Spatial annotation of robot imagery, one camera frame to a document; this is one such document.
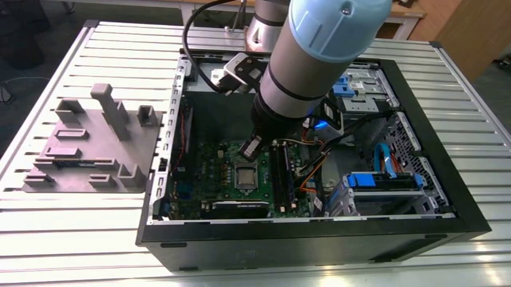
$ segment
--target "power supply cable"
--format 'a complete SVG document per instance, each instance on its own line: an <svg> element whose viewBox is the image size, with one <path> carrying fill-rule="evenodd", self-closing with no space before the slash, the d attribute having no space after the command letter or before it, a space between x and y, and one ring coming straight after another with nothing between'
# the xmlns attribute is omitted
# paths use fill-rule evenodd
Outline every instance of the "power supply cable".
<svg viewBox="0 0 511 287"><path fill-rule="evenodd" d="M192 23L195 21L195 18L198 17L198 15L206 11L206 9L216 6L216 5L220 5L220 4L226 4L228 2L232 2L235 0L216 0L214 2L210 2L207 4L204 4L203 6L200 6L200 8L198 10L195 10L192 16L190 17L186 25L184 25L184 29L183 29L183 50L184 50L184 54L186 56L188 57L188 60L192 64L192 67L194 69L198 71L199 73L199 76L200 78L204 80L204 82L207 83L207 85L210 86L210 88L216 91L218 93L222 93L222 89L215 86L214 82L211 81L211 79L208 78L208 76L204 74L204 71L200 69L199 67L199 64L196 63L196 61L194 60L194 57L190 53L190 48L188 48L188 31L190 31L190 27L192 26Z"/></svg>

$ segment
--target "red wire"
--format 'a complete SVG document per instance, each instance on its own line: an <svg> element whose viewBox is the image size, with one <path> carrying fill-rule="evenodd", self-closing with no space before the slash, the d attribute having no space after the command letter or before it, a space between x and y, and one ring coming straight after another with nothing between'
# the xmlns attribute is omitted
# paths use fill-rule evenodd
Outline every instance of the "red wire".
<svg viewBox="0 0 511 287"><path fill-rule="evenodd" d="M179 158L178 158L176 166L172 169L172 173L176 171L178 166L182 162L183 154L184 154L184 115L182 112L182 152L179 153Z"/></svg>

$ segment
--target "blue connector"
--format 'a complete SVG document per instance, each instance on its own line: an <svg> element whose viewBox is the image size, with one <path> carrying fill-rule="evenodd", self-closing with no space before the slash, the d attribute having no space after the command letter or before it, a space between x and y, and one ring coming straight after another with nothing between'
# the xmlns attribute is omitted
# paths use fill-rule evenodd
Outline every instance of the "blue connector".
<svg viewBox="0 0 511 287"><path fill-rule="evenodd" d="M334 95L337 97L354 97L357 95L357 91L349 85L350 77L343 75L341 79L338 79L334 85Z"/></svg>

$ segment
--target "motherboard chip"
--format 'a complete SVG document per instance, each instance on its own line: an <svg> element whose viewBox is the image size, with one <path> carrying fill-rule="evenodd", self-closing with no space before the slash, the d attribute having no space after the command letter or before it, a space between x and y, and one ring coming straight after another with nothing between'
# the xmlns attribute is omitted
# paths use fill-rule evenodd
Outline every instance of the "motherboard chip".
<svg viewBox="0 0 511 287"><path fill-rule="evenodd" d="M235 164L235 187L239 190L254 190L258 188L258 164Z"/></svg>

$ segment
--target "aluminum table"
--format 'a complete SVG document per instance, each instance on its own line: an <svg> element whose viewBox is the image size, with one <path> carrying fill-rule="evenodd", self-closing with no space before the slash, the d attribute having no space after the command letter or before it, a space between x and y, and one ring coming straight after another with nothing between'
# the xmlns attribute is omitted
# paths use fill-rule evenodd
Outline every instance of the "aluminum table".
<svg viewBox="0 0 511 287"><path fill-rule="evenodd" d="M171 273L135 246L144 194L28 194L23 178L59 118L62 98L95 108L111 83L126 109L164 111L182 27L88 22L0 160L0 284L123 286L498 286L511 282L511 137L453 64L427 42L377 40L409 81L493 232L386 264ZM244 50L242 33L192 28L192 48Z"/></svg>

